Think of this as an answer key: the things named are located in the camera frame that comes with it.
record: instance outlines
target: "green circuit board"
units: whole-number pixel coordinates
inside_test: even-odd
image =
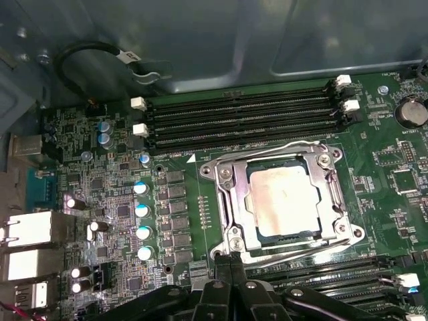
[[[282,90],[297,90],[323,86],[326,80],[273,84],[234,88],[240,94],[259,94]],[[362,110],[362,122],[353,124],[344,132],[310,137],[337,146],[344,152],[344,158],[336,163],[340,185],[346,206],[354,224],[362,226],[366,238],[344,253],[327,260],[340,260],[372,255],[398,256],[428,249],[428,126],[408,130],[397,123],[394,110],[400,100],[416,95],[422,100],[428,98],[428,86],[419,80],[399,81],[397,73],[368,74],[353,76]],[[387,86],[389,93],[380,95],[379,86]],[[180,94],[151,98],[155,106],[179,102],[221,98],[230,90],[215,90],[194,94]],[[257,142],[241,146],[190,150],[152,157],[152,164],[142,168],[139,156],[142,151],[132,145],[133,111],[128,102],[106,104],[107,113],[97,118],[86,118],[85,107],[77,106],[59,110],[47,110],[43,121],[53,124],[58,144],[64,148],[64,165],[56,168],[58,179],[58,207],[64,209],[68,195],[85,198],[91,209],[74,213],[87,220],[108,221],[112,228],[102,237],[88,244],[84,240],[84,226],[80,227],[81,242],[68,249],[67,267],[83,264],[112,262],[114,286],[102,296],[103,311],[123,304],[139,295],[166,284],[191,285],[195,280],[213,273],[213,262],[209,259],[210,249],[222,240],[218,214],[217,196],[213,182],[199,175],[199,167],[205,162],[225,153],[256,150],[281,146],[289,141]],[[114,127],[114,146],[104,150],[96,141],[97,125],[107,120]],[[295,137],[294,140],[307,137]],[[80,155],[89,150],[93,160],[84,163]],[[160,238],[158,194],[164,191],[159,180],[165,173],[181,171],[184,174],[181,185],[185,187],[183,199],[187,210],[177,217],[187,218],[189,226],[179,234],[190,235],[190,244],[180,248],[164,247]],[[150,192],[136,196],[132,192],[135,182],[145,182]],[[148,219],[139,219],[134,214],[137,204],[152,208]],[[136,256],[142,246],[135,231],[141,225],[150,226],[154,237],[145,241],[154,249],[154,259],[142,263]],[[184,263],[178,263],[169,270],[163,266],[164,256],[170,253],[187,252]],[[417,272],[422,288],[428,286],[428,260],[403,269]],[[292,262],[294,266],[319,263],[313,259]],[[139,278],[140,285],[130,288],[130,280]],[[70,294],[70,280],[63,277],[62,318],[72,318],[76,307],[93,301],[100,301],[99,294]]]

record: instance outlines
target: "cpu socket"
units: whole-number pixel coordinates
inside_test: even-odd
[[[241,252],[246,268],[343,251],[364,238],[350,223],[334,163],[338,148],[298,141],[226,154],[200,175],[215,181],[223,242],[211,258]]]

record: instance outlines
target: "motherboard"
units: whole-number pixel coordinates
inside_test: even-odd
[[[190,289],[232,251],[277,291],[426,315],[428,85],[351,78],[45,110],[62,159],[28,170],[26,212],[76,218],[52,320]],[[396,274],[420,297],[392,300]]]

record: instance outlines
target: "black cable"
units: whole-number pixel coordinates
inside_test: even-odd
[[[62,65],[64,61],[70,57],[72,54],[83,50],[100,50],[108,52],[114,56],[120,54],[120,49],[114,45],[110,45],[109,43],[104,43],[100,41],[83,41],[78,43],[73,43],[67,46],[63,51],[61,51],[53,60],[53,68],[55,73],[58,75],[58,78],[64,84],[66,88],[71,90],[73,93],[77,94],[79,97],[89,101],[89,103],[93,104],[94,101],[81,89],[77,83],[73,80],[69,79],[62,69]]]
[[[427,64],[427,62],[428,62],[428,55],[426,55],[422,59],[421,63],[419,64],[419,66],[417,66],[417,69],[416,69],[416,75],[418,76],[419,79],[423,80],[424,82],[428,82],[428,77],[424,76],[422,74],[422,69],[425,67],[425,65]]]

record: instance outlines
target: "capacitor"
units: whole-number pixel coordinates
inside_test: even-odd
[[[91,268],[89,266],[75,267],[72,269],[72,278],[84,278],[91,274]]]
[[[106,222],[92,222],[90,229],[93,232],[105,232],[108,230],[108,224]]]
[[[90,151],[84,151],[80,154],[82,162],[89,162],[94,158],[94,155]]]
[[[91,282],[88,279],[81,280],[72,285],[72,292],[74,294],[89,290],[91,288]]]
[[[87,208],[87,205],[81,199],[69,199],[67,201],[67,207],[69,209],[77,209],[79,211],[84,211]]]
[[[140,156],[140,163],[141,165],[147,169],[152,164],[152,159],[149,154],[142,154]]]
[[[395,119],[407,129],[422,127],[428,122],[428,110],[417,99],[406,97],[395,108]]]
[[[149,187],[144,182],[137,182],[134,185],[134,192],[139,195],[146,195],[149,191]]]
[[[144,241],[153,235],[153,230],[149,226],[142,226],[136,230],[135,235]]]
[[[111,126],[108,122],[101,122],[98,124],[98,131],[101,133],[106,133],[107,135],[111,135],[113,133],[113,126]]]
[[[150,215],[150,207],[144,204],[137,205],[135,207],[135,215],[143,219],[148,217]]]
[[[153,248],[151,246],[143,246],[138,250],[137,256],[141,261],[147,261],[153,256]]]
[[[105,132],[98,135],[98,143],[104,149],[110,149],[113,147],[113,139],[110,137],[109,134],[106,134]]]

